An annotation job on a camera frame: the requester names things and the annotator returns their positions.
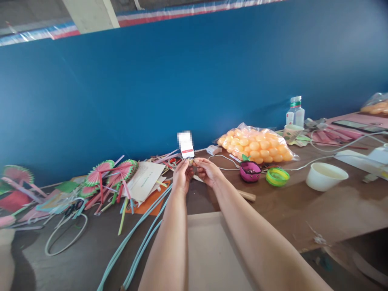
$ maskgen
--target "bottle cap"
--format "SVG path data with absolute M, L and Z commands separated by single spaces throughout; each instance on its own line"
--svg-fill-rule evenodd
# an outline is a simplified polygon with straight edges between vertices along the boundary
M 292 98 L 291 98 L 291 103 L 293 103 L 293 102 L 299 102 L 299 101 L 301 101 L 301 100 L 302 100 L 302 96 L 292 97 Z

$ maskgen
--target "orange paper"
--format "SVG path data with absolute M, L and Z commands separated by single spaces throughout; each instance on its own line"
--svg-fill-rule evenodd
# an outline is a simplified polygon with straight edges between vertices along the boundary
M 147 212 L 148 209 L 150 209 L 151 205 L 160 197 L 163 195 L 163 193 L 167 190 L 167 188 L 170 186 L 170 183 L 171 181 L 167 181 L 167 182 L 164 182 L 167 184 L 167 187 L 164 187 L 164 186 L 160 186 L 161 190 L 160 192 L 158 192 L 157 190 L 153 191 L 151 193 L 151 195 L 148 196 L 148 198 L 139 206 L 139 207 L 136 207 L 134 210 L 135 210 L 135 213 L 136 214 L 144 214 Z M 160 202 L 156 207 L 155 209 L 150 213 L 150 215 L 153 215 L 153 216 L 157 216 L 160 212 L 160 209 L 162 208 L 162 205 L 163 205 L 163 201 Z M 132 213 L 131 211 L 131 208 L 128 207 L 126 210 L 125 210 L 125 213 Z

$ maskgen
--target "power strip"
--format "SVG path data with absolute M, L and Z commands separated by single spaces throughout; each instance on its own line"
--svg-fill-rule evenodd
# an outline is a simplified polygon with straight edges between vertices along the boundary
M 368 156 L 364 154 L 359 154 L 352 150 L 344 150 L 338 152 L 334 158 L 388 181 L 387 166 L 384 169 L 383 164 L 368 159 Z

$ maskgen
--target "ceiling beam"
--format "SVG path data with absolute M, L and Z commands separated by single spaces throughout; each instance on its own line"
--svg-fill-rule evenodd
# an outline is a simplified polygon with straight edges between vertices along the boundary
M 81 34 L 119 28 L 110 0 L 63 0 Z

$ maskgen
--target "blue wall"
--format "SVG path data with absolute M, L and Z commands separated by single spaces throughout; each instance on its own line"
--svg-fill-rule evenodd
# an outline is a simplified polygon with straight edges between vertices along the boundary
M 289 0 L 0 47 L 0 166 L 43 186 L 164 154 L 181 130 L 199 149 L 240 122 L 282 127 L 295 95 L 306 117 L 357 111 L 388 91 L 387 7 Z

